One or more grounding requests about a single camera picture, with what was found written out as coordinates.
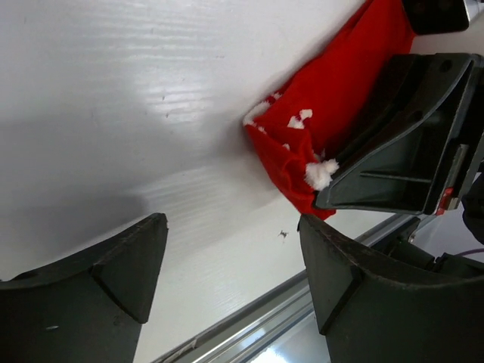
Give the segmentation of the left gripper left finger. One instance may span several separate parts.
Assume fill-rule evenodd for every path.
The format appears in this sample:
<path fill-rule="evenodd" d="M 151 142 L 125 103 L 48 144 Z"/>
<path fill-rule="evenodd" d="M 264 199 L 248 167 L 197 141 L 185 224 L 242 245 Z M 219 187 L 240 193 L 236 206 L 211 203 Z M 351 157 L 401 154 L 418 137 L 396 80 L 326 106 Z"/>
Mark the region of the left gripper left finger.
<path fill-rule="evenodd" d="M 167 218 L 1 283 L 3 362 L 131 362 L 166 249 Z"/>

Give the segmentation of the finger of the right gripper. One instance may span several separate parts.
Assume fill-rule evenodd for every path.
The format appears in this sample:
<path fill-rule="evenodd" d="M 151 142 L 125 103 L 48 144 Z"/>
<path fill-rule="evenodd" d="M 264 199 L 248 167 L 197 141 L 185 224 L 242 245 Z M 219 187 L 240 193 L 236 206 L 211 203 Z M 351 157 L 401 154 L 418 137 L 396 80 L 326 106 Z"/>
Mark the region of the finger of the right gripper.
<path fill-rule="evenodd" d="M 482 56 L 398 54 L 382 69 L 314 205 L 438 215 L 458 205 L 482 159 Z"/>

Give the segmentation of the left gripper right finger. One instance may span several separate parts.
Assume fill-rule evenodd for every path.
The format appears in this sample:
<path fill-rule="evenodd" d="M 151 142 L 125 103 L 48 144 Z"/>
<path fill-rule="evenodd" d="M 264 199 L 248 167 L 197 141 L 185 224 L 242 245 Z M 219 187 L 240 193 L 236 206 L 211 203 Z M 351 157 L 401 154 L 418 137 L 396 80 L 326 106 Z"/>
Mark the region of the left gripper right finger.
<path fill-rule="evenodd" d="M 298 230 L 318 331 L 333 362 L 481 362 L 483 264 L 432 256 L 393 216 L 360 240 L 309 215 Z"/>

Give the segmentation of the red sock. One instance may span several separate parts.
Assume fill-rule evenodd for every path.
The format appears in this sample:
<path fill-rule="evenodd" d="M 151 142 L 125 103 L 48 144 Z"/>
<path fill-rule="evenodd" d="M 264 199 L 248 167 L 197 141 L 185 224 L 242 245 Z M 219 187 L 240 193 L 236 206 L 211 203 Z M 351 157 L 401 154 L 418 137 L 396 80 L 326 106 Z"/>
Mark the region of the red sock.
<path fill-rule="evenodd" d="M 400 1 L 366 1 L 329 43 L 243 119 L 268 177 L 302 214 L 341 167 L 358 112 L 387 61 L 407 54 L 414 33 Z"/>

